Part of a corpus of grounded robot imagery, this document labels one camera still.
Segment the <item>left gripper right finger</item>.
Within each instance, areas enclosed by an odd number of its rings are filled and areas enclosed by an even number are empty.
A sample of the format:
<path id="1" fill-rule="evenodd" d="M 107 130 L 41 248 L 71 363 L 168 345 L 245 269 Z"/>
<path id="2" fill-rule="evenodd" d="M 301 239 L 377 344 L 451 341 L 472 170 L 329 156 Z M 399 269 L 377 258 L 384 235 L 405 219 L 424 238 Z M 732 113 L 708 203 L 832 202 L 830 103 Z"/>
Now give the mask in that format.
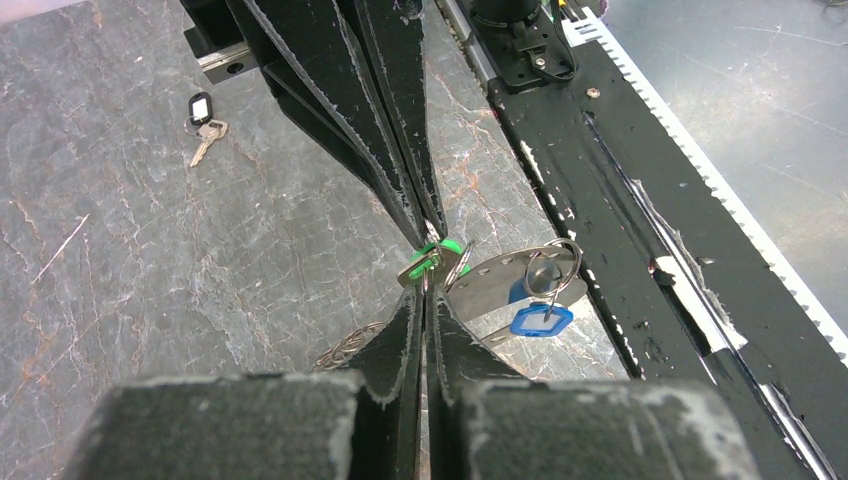
<path id="1" fill-rule="evenodd" d="M 696 382 L 533 381 L 425 296 L 435 479 L 756 479 L 732 412 Z"/>

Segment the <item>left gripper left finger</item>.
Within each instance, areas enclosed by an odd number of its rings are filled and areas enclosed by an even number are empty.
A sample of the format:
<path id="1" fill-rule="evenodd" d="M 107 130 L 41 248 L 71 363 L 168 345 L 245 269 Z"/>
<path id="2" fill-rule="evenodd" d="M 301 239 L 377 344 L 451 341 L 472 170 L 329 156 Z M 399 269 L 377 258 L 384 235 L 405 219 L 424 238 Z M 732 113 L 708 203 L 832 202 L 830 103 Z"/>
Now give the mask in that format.
<path id="1" fill-rule="evenodd" d="M 414 479 L 423 292 L 341 366 L 157 376 L 113 388 L 67 479 Z"/>

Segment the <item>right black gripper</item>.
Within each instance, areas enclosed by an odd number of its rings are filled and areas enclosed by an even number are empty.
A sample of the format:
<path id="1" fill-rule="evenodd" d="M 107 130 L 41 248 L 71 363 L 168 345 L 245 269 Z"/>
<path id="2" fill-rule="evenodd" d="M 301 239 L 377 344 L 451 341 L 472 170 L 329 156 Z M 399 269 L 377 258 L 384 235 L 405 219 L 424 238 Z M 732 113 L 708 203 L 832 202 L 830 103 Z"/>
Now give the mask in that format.
<path id="1" fill-rule="evenodd" d="M 406 240 L 448 234 L 427 131 L 421 1 L 182 0 L 219 84 L 260 69 L 284 114 L 377 196 Z"/>

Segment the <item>blue key tag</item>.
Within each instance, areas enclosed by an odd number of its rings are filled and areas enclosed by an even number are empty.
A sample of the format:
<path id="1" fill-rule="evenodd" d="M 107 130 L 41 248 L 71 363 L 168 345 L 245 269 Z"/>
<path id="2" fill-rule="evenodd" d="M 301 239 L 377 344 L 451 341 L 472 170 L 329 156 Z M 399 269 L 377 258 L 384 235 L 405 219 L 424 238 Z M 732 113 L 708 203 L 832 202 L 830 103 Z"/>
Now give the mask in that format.
<path id="1" fill-rule="evenodd" d="M 508 326 L 508 331 L 523 337 L 559 335 L 574 320 L 572 311 L 556 301 L 557 296 L 564 290 L 565 286 L 558 286 L 543 294 L 531 294 L 527 291 L 523 280 L 516 281 L 510 289 L 508 303 L 513 304 L 531 296 L 535 300 L 517 311 Z"/>

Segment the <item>metal key organizer plate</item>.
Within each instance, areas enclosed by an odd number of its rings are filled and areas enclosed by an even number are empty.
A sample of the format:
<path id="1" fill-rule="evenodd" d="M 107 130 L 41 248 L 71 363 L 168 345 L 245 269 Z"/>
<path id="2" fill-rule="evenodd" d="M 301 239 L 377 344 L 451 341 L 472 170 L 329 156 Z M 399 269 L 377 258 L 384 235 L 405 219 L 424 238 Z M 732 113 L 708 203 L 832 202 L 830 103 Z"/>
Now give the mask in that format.
<path id="1" fill-rule="evenodd" d="M 447 299 L 458 321 L 464 325 L 501 310 L 512 316 L 501 328 L 488 334 L 478 334 L 479 343 L 495 353 L 498 358 L 521 372 L 511 355 L 502 347 L 514 341 L 524 344 L 538 343 L 554 337 L 523 337 L 508 331 L 517 311 L 535 300 L 533 296 L 509 304 L 512 285 L 524 281 L 531 294 L 543 294 L 558 286 L 565 286 L 556 301 L 569 310 L 587 295 L 587 285 L 579 278 L 581 254 L 577 244 L 569 239 L 555 239 L 542 246 L 530 247 L 491 258 L 470 269 L 457 280 L 445 285 Z"/>

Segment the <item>green key tag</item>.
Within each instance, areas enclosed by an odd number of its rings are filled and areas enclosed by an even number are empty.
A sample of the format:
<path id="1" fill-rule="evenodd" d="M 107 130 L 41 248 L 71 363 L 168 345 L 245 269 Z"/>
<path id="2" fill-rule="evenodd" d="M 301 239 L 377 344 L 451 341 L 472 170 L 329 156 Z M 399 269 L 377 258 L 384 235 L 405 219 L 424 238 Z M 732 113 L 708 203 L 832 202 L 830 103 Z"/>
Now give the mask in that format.
<path id="1" fill-rule="evenodd" d="M 456 241 L 445 239 L 417 251 L 397 275 L 402 287 L 427 276 L 432 283 L 449 284 L 470 271 L 470 255 Z"/>

